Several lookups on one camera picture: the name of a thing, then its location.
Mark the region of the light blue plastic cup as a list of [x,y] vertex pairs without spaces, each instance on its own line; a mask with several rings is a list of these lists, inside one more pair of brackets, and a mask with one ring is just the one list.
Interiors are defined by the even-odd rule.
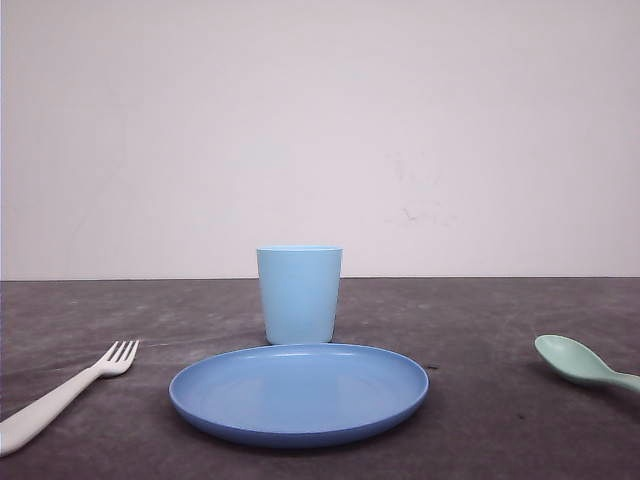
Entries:
[[256,250],[266,339],[271,344],[332,340],[343,249],[321,245]]

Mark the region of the mint green plastic spoon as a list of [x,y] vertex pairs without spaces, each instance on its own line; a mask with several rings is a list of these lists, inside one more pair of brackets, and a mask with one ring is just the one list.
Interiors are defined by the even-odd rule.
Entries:
[[639,377],[610,368],[584,344],[560,335],[541,335],[534,347],[547,364],[570,382],[581,385],[611,385],[639,392]]

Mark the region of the white plastic fork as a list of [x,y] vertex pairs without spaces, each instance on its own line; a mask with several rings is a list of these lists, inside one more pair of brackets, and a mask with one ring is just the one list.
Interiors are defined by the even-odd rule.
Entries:
[[1,456],[21,449],[94,381],[124,374],[133,364],[140,341],[116,341],[92,366],[1,422]]

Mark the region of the blue plastic plate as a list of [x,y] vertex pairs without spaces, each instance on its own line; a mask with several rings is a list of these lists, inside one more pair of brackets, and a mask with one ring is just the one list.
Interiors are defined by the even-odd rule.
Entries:
[[384,433],[423,403],[430,380],[414,360],[364,345],[273,345],[215,355],[169,385],[196,429],[242,445],[301,449]]

